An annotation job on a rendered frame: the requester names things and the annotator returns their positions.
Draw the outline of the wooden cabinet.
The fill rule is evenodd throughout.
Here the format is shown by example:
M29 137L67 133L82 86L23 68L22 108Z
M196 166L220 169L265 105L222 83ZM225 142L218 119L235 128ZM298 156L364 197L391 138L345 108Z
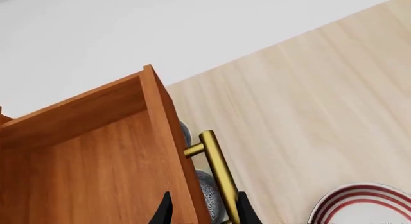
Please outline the wooden cabinet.
M5 123L7 123L7 122L9 122L9 121L12 121L12 120L13 120L13 118L8 117L8 116L6 116L6 115L3 114L3 112L2 112L2 106L0 106L0 126L1 126L1 125L4 125Z

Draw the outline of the white plate with red rings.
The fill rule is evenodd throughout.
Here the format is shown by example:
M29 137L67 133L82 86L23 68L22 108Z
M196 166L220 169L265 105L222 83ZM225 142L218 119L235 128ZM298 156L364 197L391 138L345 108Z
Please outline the white plate with red rings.
M411 224L411 195L379 183L351 183L326 193L307 224Z

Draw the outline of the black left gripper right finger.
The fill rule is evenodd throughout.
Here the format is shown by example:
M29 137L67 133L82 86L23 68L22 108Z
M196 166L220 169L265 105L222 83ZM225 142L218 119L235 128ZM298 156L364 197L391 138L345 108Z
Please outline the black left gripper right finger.
M236 207L238 210L240 224L262 224L244 191L238 192Z

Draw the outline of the grey patterned bowl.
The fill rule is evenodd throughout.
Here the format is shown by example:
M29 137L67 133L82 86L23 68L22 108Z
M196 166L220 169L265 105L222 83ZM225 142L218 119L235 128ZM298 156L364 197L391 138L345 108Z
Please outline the grey patterned bowl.
M180 120L180 121L179 121L179 125L180 125L180 129L181 129L181 131L182 131L182 133L183 133L186 146L187 146L187 147L190 147L190 146L191 146L191 143L192 143L192 135L191 135L191 132L190 132L190 130L189 130L189 128L188 128L188 126L186 125L185 122L183 122L183 121Z
M211 217L211 224L223 223L226 213L225 206L213 176L201 170L196 170L195 173Z

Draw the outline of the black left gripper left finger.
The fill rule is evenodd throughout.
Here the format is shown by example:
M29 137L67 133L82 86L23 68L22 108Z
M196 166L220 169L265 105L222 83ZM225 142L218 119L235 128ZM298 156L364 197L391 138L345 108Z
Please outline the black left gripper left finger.
M169 191L164 196L148 224L171 224L173 216L173 202Z

